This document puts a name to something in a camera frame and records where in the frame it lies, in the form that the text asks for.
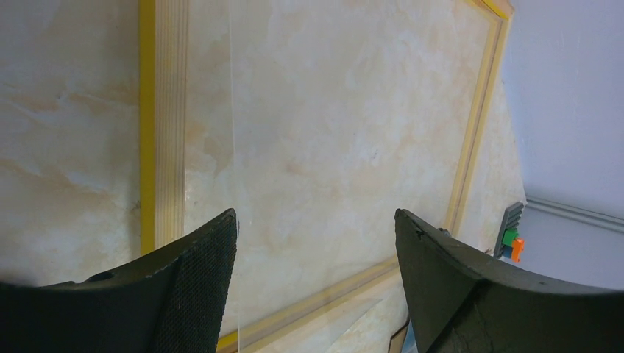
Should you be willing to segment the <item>building photo print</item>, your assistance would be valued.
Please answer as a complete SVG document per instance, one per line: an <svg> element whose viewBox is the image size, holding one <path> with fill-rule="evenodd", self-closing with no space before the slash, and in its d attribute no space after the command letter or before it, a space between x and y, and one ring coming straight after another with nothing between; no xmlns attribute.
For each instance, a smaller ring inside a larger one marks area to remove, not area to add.
<svg viewBox="0 0 624 353"><path fill-rule="evenodd" d="M405 340L403 343L403 347L401 353L417 353L417 346L414 333L412 331L408 331L405 336Z"/></svg>

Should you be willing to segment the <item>yellow wooden picture frame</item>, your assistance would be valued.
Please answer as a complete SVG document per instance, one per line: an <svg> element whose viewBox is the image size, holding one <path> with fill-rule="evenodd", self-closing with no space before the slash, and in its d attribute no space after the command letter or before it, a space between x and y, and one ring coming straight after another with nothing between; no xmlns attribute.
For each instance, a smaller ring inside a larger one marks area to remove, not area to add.
<svg viewBox="0 0 624 353"><path fill-rule="evenodd" d="M218 352L385 350L394 211L467 217L509 1L141 1L141 251L232 209Z"/></svg>

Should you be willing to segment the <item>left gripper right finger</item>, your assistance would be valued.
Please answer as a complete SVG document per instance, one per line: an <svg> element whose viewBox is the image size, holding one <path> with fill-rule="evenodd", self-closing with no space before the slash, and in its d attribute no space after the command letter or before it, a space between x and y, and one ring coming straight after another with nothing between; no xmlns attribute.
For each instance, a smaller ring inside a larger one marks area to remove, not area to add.
<svg viewBox="0 0 624 353"><path fill-rule="evenodd" d="M621 352L623 293L546 277L394 215L419 352Z"/></svg>

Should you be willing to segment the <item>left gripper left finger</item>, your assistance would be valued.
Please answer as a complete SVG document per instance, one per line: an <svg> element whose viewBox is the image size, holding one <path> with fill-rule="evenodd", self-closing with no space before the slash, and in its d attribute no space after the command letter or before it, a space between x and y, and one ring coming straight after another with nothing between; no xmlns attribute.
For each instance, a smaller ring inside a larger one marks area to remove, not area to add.
<svg viewBox="0 0 624 353"><path fill-rule="evenodd" d="M3 352L214 352L236 255L225 210L84 282L1 284Z"/></svg>

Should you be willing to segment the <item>orange curved block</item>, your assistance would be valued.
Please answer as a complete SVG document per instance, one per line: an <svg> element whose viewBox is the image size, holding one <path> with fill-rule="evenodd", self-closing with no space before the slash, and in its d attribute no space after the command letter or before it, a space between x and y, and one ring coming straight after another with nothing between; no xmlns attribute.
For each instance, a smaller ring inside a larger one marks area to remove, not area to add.
<svg viewBox="0 0 624 353"><path fill-rule="evenodd" d="M514 263L519 263L520 262L520 255L522 254L523 250L525 247L525 241L521 238L515 238L513 239L512 243L511 243L511 260Z"/></svg>

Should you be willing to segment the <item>brown cardboard backing board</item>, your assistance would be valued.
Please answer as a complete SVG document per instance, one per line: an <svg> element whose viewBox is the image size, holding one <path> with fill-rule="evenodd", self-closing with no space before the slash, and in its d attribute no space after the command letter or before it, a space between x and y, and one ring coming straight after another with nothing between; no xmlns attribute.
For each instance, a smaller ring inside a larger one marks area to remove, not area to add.
<svg viewBox="0 0 624 353"><path fill-rule="evenodd" d="M389 341L388 353L402 353L405 339L408 334L409 322L395 332Z"/></svg>

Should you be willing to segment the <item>green block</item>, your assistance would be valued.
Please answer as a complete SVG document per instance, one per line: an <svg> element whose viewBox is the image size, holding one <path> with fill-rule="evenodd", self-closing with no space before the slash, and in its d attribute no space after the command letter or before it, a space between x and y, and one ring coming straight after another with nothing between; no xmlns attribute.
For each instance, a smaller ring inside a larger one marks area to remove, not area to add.
<svg viewBox="0 0 624 353"><path fill-rule="evenodd" d="M514 241L517 239L518 235L519 235L519 233L518 233L517 229L507 229L503 233L502 244L504 246L512 247L513 244L514 244Z"/></svg>

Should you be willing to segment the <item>grey building block plate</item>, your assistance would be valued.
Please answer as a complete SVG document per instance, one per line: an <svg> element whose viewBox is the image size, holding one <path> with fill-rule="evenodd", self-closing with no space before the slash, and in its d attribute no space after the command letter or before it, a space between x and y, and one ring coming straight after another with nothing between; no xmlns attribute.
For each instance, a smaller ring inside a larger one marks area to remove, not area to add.
<svg viewBox="0 0 624 353"><path fill-rule="evenodd" d="M503 233L507 229L518 228L524 207L525 205L522 202L515 202L505 209L494 248L493 256L495 258L507 257L510 259L512 248L502 244Z"/></svg>

